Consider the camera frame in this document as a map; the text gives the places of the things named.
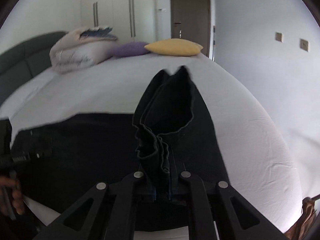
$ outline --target electrical outlet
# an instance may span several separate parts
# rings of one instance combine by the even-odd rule
[[[276,41],[283,42],[283,34],[282,33],[276,33]]]
[[[300,48],[309,52],[309,41],[300,39]]]

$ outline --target brown door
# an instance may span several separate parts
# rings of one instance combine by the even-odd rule
[[[210,0],[171,0],[172,38],[182,38],[203,46],[209,57]]]

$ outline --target white wall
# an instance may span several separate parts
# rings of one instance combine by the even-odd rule
[[[269,113],[304,196],[320,194],[320,28],[301,0],[216,0],[216,62]],[[284,43],[275,41],[284,34]],[[310,52],[299,39],[310,42]]]
[[[211,31],[209,58],[213,52],[213,26],[215,25],[215,0],[211,0]],[[157,41],[171,38],[171,0],[156,0],[156,39]]]
[[[0,29],[0,54],[31,37],[81,26],[80,0],[19,0]]]

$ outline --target silver bolt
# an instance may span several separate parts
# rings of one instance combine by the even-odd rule
[[[225,181],[220,181],[220,182],[218,183],[218,185],[219,185],[219,187],[221,187],[221,188],[227,188],[227,187],[229,186],[229,184],[226,183]]]
[[[184,178],[189,178],[191,176],[191,173],[189,171],[183,171],[181,172],[181,176]]]
[[[105,184],[104,182],[100,182],[97,184],[97,189],[98,190],[103,190],[107,187],[107,184]]]
[[[137,171],[134,173],[134,177],[139,179],[143,177],[143,172],[142,171]]]

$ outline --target yellow pillow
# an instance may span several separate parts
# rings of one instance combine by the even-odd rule
[[[201,45],[183,39],[157,41],[146,45],[145,48],[157,54],[170,56],[193,56],[203,49]]]

